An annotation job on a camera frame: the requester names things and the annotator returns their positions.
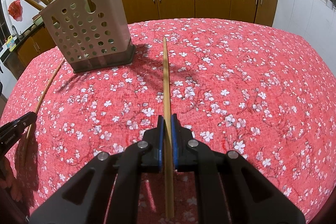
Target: human hand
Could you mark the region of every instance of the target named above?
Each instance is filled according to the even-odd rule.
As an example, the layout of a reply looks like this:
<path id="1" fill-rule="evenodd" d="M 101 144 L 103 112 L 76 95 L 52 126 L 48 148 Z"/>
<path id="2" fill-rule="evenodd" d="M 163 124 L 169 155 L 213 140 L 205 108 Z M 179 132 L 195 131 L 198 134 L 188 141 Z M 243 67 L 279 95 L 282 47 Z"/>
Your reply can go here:
<path id="1" fill-rule="evenodd" d="M 3 166 L 6 171 L 5 180 L 0 179 L 0 187 L 2 189 L 10 188 L 10 195 L 14 201 L 20 201 L 22 199 L 22 193 L 14 177 L 13 170 L 9 160 L 5 157 L 3 160 Z"/>

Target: perforated basket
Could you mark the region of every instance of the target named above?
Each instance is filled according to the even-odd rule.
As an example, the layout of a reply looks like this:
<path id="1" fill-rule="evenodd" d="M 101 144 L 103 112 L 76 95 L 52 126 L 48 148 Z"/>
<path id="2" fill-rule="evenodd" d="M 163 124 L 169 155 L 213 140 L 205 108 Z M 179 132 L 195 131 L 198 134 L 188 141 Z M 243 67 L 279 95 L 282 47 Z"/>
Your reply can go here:
<path id="1" fill-rule="evenodd" d="M 132 62 L 122 0 L 54 0 L 40 15 L 75 73 Z"/>

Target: red floral tablecloth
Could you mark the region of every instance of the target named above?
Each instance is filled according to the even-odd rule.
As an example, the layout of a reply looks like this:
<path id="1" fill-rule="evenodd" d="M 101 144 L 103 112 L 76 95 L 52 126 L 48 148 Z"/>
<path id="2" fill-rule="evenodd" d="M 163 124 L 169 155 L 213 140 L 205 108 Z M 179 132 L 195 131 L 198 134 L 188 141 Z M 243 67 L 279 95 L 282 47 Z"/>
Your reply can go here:
<path id="1" fill-rule="evenodd" d="M 196 139 L 234 149 L 311 220 L 336 182 L 335 77 L 300 36 L 214 19 L 129 26 L 134 62 L 73 74 L 65 63 L 38 113 L 28 164 L 14 173 L 31 211 L 100 151 L 141 140 L 163 114 L 162 40 L 168 42 L 171 108 Z M 34 111 L 63 58 L 35 58 L 17 82 L 1 125 Z M 7 154 L 15 169 L 15 145 Z M 175 214 L 164 217 L 163 176 L 143 175 L 139 223 L 196 223 L 191 174 L 176 174 Z"/>

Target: table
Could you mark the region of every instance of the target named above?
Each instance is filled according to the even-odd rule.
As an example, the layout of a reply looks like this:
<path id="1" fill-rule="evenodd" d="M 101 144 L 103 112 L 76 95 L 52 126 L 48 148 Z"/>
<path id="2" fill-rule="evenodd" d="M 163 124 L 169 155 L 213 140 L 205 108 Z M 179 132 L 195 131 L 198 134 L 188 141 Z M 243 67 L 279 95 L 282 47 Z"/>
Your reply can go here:
<path id="1" fill-rule="evenodd" d="M 335 77 L 300 36 L 216 19 L 129 25 L 131 65 L 73 74 L 64 63 L 38 113 L 27 166 L 7 154 L 31 212 L 100 151 L 123 151 L 163 114 L 162 40 L 171 108 L 212 150 L 236 150 L 311 220 L 336 182 Z M 33 111 L 63 56 L 41 54 L 17 82 L 1 125 Z M 163 175 L 142 177 L 139 223 L 194 223 L 192 174 L 175 174 L 175 215 L 164 217 Z"/>

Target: metal screw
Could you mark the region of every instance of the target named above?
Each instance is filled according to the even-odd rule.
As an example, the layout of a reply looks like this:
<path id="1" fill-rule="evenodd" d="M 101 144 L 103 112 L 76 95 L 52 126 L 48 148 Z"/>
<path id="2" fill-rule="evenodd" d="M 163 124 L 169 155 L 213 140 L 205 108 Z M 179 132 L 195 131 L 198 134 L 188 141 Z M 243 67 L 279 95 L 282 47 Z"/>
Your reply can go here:
<path id="1" fill-rule="evenodd" d="M 230 151 L 229 153 L 227 153 L 227 155 L 229 156 L 229 158 L 231 159 L 236 159 L 238 158 L 239 154 L 236 151 Z"/>
<path id="2" fill-rule="evenodd" d="M 148 143 L 146 141 L 139 141 L 138 147 L 139 148 L 146 148 L 148 146 Z"/>
<path id="3" fill-rule="evenodd" d="M 100 152 L 98 154 L 98 160 L 106 160 L 109 157 L 109 153 L 107 152 Z"/>
<path id="4" fill-rule="evenodd" d="M 196 147 L 196 146 L 198 146 L 198 141 L 197 140 L 189 140 L 188 145 L 190 147 Z"/>

